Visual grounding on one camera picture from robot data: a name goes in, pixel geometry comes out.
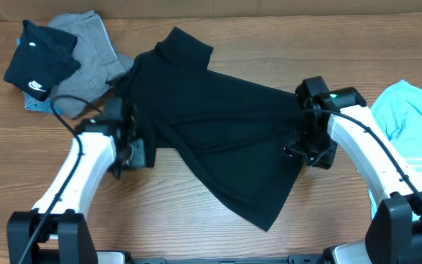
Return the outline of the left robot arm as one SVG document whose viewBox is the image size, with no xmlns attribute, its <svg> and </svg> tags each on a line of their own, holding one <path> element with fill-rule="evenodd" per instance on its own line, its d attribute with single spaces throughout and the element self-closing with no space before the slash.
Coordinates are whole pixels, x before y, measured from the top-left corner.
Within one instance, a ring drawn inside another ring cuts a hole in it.
<svg viewBox="0 0 422 264">
<path fill-rule="evenodd" d="M 120 177 L 137 153 L 135 114 L 124 98 L 107 98 L 99 115 L 68 129 L 73 143 L 50 188 L 7 222 L 11 263 L 133 262 L 129 252 L 96 250 L 86 218 L 106 172 Z"/>
</svg>

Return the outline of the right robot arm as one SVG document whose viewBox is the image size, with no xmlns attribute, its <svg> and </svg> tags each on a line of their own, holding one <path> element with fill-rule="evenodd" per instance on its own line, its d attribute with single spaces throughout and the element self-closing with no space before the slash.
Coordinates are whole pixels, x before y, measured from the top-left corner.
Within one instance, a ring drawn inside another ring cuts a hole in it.
<svg viewBox="0 0 422 264">
<path fill-rule="evenodd" d="M 379 129 L 354 87 L 330 91 L 322 77 L 295 90 L 304 125 L 284 152 L 307 166 L 329 169 L 342 147 L 362 175 L 377 205 L 364 239 L 293 255 L 291 263 L 422 263 L 422 176 L 401 157 Z"/>
</svg>

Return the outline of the black t-shirt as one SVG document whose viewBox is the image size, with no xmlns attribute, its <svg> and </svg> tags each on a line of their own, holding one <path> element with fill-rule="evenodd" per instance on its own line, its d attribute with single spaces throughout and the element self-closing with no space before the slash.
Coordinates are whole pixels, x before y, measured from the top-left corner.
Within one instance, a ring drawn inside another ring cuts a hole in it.
<svg viewBox="0 0 422 264">
<path fill-rule="evenodd" d="M 290 92 L 211 71 L 212 51 L 174 28 L 135 58 L 116 92 L 136 111 L 147 166 L 157 149 L 175 149 L 223 205 L 268 230 L 303 167 L 284 146 L 304 116 Z"/>
</svg>

